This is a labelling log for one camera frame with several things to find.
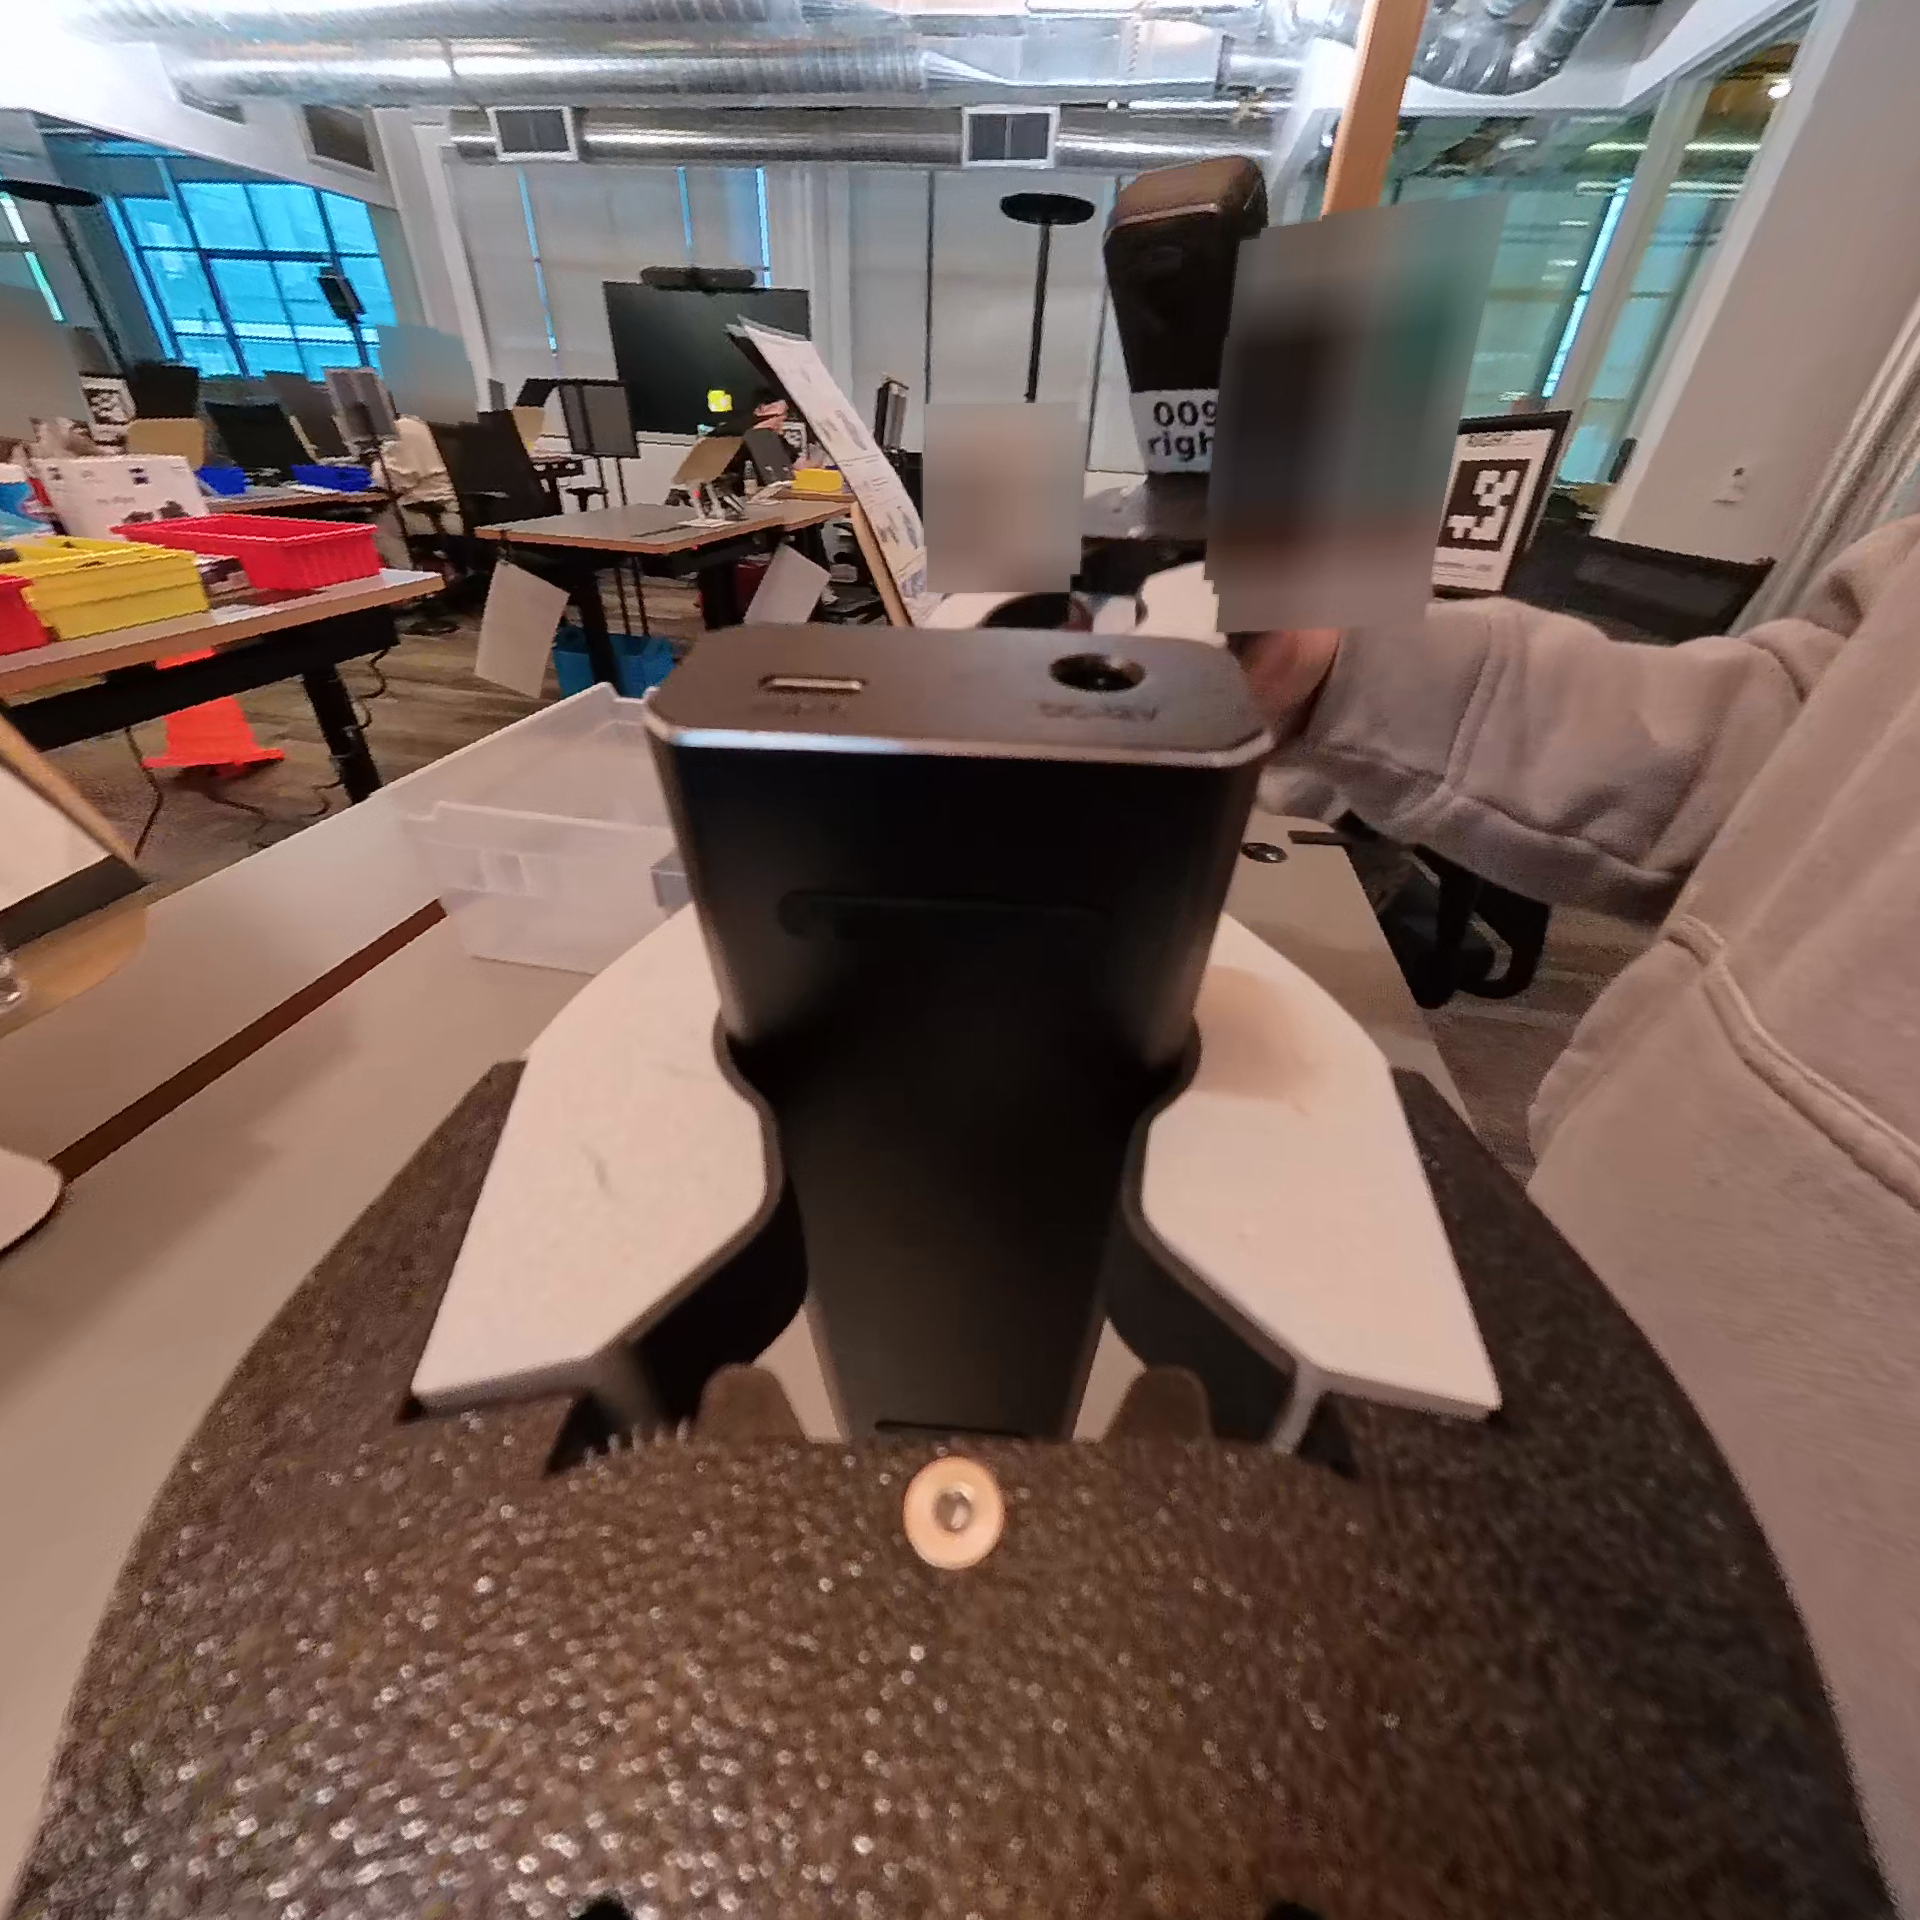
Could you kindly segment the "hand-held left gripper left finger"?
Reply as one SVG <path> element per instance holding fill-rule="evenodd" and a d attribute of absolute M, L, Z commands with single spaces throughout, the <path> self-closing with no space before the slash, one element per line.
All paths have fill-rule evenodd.
<path fill-rule="evenodd" d="M 668 1418 L 634 1341 L 771 1217 L 760 1110 L 725 1064 L 703 929 L 683 908 L 526 1049 L 412 1380 L 451 1413 L 592 1396 Z"/>

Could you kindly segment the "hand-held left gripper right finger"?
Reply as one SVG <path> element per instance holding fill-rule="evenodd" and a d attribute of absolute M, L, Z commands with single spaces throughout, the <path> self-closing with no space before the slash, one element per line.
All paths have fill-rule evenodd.
<path fill-rule="evenodd" d="M 1187 1079 L 1136 1130 L 1114 1329 L 1197 1376 L 1211 1425 L 1293 1452 L 1336 1396 L 1480 1424 L 1494 1365 L 1380 1046 L 1232 917 Z"/>

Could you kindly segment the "black power bank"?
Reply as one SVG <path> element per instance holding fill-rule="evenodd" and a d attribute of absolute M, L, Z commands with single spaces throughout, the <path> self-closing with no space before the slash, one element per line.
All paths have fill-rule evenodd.
<path fill-rule="evenodd" d="M 850 1431 L 1068 1437 L 1268 752 L 1238 662 L 735 629 L 647 709 Z"/>

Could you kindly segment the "person's right forearm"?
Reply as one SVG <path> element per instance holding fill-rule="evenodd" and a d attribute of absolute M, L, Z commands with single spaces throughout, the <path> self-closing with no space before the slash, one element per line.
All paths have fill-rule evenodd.
<path fill-rule="evenodd" d="M 1518 896 L 1654 921 L 1818 693 L 1911 616 L 1916 516 L 1734 638 L 1659 646 L 1509 599 L 1444 604 L 1398 638 L 1333 638 L 1283 706 L 1272 634 L 1271 770 L 1293 809 L 1330 799 Z"/>

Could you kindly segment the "black floor lamp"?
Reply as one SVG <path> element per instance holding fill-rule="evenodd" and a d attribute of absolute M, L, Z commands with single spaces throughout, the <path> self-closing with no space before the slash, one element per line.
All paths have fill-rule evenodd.
<path fill-rule="evenodd" d="M 1090 199 L 1068 193 L 1061 189 L 1019 189 L 998 199 L 998 213 L 1011 224 L 1029 228 L 1037 238 L 1023 364 L 1023 402 L 1034 404 L 1040 397 L 1040 364 L 1048 298 L 1051 241 L 1059 228 L 1076 228 L 1090 224 L 1094 216 L 1094 206 Z"/>

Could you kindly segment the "document board with papers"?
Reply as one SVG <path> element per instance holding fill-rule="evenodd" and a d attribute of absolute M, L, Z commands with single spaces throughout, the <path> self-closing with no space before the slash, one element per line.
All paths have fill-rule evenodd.
<path fill-rule="evenodd" d="M 928 623 L 940 597 L 928 588 L 920 509 L 894 462 L 842 390 L 811 341 L 752 320 L 726 325 L 735 346 L 800 414 L 852 497 L 852 525 L 891 623 Z"/>

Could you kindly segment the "black office chair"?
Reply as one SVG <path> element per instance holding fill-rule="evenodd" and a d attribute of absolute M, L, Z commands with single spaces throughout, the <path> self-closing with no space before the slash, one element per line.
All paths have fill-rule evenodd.
<path fill-rule="evenodd" d="M 1418 1006 L 1440 1010 L 1455 997 L 1511 1000 L 1523 997 L 1544 960 L 1552 908 L 1518 896 L 1431 847 L 1410 856 L 1426 877 L 1410 966 Z"/>
<path fill-rule="evenodd" d="M 495 558 L 487 528 L 559 514 L 558 492 L 541 479 L 511 408 L 455 422 L 428 420 L 424 429 L 446 469 L 459 519 L 453 536 L 458 560 L 487 569 Z"/>

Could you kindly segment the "wooden office desk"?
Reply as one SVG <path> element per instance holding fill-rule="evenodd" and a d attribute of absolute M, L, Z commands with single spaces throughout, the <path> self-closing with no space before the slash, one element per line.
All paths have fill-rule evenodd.
<path fill-rule="evenodd" d="M 613 506 L 535 519 L 510 519 L 476 530 L 476 540 L 539 577 L 566 589 L 582 630 L 605 630 L 608 614 L 598 580 L 611 569 L 637 569 L 672 580 L 693 580 L 703 625 L 740 622 L 744 594 L 735 567 L 766 558 L 779 543 L 835 521 L 848 521 L 850 493 L 756 497 L 740 519 L 698 519 L 679 506 Z"/>
<path fill-rule="evenodd" d="M 223 606 L 3 660 L 4 719 L 47 752 L 190 706 L 298 681 L 349 805 L 382 785 L 341 665 L 391 649 L 397 614 L 440 592 L 435 573 L 375 577 Z"/>

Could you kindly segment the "small blue crate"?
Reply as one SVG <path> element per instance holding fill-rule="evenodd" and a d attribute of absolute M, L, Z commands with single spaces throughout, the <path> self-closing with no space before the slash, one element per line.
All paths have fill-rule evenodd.
<path fill-rule="evenodd" d="M 608 646 L 615 665 L 615 694 L 634 701 L 658 688 L 680 657 L 672 639 L 663 634 L 613 633 Z M 558 625 L 550 665 L 563 698 L 575 696 L 595 682 L 586 629 L 572 622 Z"/>

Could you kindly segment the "clear plastic bin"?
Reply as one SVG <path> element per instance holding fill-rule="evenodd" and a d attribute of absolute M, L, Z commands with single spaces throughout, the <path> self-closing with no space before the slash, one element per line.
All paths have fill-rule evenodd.
<path fill-rule="evenodd" d="M 647 713 L 596 686 L 430 768 L 403 821 L 470 957 L 595 976 L 687 905 Z"/>

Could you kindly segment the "person's grey hoodie torso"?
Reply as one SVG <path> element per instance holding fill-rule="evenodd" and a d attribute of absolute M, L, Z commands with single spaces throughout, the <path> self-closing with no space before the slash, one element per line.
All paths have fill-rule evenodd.
<path fill-rule="evenodd" d="M 1527 1126 L 1532 1198 L 1740 1479 L 1916 1914 L 1916 1137 L 1772 1033 L 1692 914 L 1596 1000 Z"/>

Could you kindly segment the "orange traffic cone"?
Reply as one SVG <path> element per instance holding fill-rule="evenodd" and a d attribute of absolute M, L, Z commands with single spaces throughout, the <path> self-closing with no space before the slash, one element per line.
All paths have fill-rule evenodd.
<path fill-rule="evenodd" d="M 149 775 L 250 777 L 284 762 L 284 750 L 262 742 L 230 694 L 172 710 L 162 719 L 159 752 L 142 754 Z"/>

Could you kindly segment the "yellow plastic bin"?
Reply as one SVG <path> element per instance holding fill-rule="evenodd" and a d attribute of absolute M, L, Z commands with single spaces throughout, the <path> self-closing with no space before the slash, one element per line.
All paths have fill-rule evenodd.
<path fill-rule="evenodd" d="M 202 569 L 184 550 L 118 540 L 22 540 L 4 548 L 3 573 L 55 639 L 196 616 L 207 610 Z"/>

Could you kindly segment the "white cardboard box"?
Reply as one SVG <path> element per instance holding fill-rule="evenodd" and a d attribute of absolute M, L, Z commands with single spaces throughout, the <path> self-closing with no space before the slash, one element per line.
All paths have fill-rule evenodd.
<path fill-rule="evenodd" d="M 181 455 L 40 460 L 39 482 L 71 536 L 107 540 L 120 525 L 207 514 L 196 469 Z"/>

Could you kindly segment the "wooden post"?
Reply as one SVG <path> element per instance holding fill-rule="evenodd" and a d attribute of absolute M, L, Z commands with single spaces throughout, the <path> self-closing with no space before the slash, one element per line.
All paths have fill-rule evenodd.
<path fill-rule="evenodd" d="M 1378 206 L 1426 14 L 1426 2 L 1364 2 L 1360 6 L 1356 64 L 1349 97 L 1334 122 L 1322 218 Z"/>

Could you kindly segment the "black wall monitor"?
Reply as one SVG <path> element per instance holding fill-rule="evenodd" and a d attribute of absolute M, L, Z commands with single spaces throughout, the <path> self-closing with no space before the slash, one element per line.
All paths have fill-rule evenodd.
<path fill-rule="evenodd" d="M 647 436 L 740 434 L 779 386 L 743 351 L 747 322 L 810 335 L 810 295 L 775 285 L 604 281 L 615 376 L 630 425 Z"/>

